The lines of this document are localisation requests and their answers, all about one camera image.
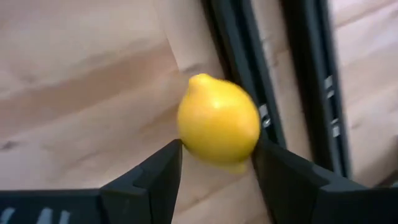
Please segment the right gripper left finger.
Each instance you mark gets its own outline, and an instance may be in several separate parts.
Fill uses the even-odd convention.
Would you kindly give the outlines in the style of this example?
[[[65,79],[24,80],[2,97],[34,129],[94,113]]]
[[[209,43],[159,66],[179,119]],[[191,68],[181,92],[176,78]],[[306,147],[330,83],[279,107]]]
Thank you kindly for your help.
[[[174,139],[103,186],[109,224],[171,224],[182,173],[182,142]]]

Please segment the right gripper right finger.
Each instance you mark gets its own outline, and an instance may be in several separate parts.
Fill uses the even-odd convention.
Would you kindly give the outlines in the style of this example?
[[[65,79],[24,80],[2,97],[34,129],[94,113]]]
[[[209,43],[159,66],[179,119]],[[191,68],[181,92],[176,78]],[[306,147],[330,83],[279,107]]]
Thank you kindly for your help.
[[[323,186],[335,183],[342,191],[361,188],[268,139],[257,142],[252,162],[273,224],[312,224]]]

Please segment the yellow lemon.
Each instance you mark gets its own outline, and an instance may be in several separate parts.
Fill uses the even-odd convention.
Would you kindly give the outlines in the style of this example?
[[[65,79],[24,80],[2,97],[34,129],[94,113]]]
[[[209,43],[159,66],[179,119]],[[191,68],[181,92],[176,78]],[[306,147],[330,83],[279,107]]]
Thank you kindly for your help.
[[[240,86],[207,73],[188,81],[177,112],[185,149],[197,159],[232,173],[245,172],[261,133],[261,118]]]

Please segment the black aluminium table frame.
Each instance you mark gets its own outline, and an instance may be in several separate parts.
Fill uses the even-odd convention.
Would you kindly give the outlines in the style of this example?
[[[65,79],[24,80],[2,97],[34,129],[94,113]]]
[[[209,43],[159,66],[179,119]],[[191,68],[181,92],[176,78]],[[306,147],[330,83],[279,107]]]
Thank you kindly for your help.
[[[285,146],[269,67],[250,0],[201,0],[227,78],[253,98],[261,136]],[[351,178],[327,0],[280,0],[315,163]]]

